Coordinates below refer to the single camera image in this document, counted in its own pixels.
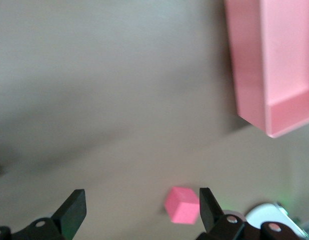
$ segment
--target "pink bin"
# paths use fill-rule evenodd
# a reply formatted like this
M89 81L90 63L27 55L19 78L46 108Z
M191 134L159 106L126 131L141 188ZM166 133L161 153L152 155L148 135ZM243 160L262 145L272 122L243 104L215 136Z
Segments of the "pink bin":
M309 123L309 0L225 0L239 116L276 138Z

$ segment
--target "pink cube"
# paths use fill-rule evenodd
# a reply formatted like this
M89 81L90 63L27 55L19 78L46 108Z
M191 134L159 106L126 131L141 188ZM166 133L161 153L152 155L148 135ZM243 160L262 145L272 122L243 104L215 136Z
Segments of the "pink cube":
M175 224L195 224L199 212L199 198L190 188L172 187L164 202L171 222Z

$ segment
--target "small dark object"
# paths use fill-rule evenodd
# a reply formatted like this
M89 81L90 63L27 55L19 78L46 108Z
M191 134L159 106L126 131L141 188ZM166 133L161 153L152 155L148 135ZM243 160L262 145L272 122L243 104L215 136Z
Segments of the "small dark object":
M0 226L0 240L72 240L86 214L85 190L78 189L51 218L37 219L14 234L9 227Z
M264 222L257 229L237 216L225 215L209 188L200 188L200 215L206 232L196 240L299 240L280 222Z

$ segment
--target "pink block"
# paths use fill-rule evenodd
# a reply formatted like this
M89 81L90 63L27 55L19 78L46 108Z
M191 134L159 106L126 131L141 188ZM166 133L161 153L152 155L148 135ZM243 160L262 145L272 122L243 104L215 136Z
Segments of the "pink block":
M225 0L238 114L270 137L309 123L309 0Z
M176 186L170 190L164 207L175 224L195 224L200 211L199 198L194 191Z

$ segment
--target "open pink container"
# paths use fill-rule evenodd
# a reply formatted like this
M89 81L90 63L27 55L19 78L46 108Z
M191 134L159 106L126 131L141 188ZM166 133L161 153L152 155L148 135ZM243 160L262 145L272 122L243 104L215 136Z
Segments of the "open pink container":
M309 0L225 0L239 116L276 138L309 123Z

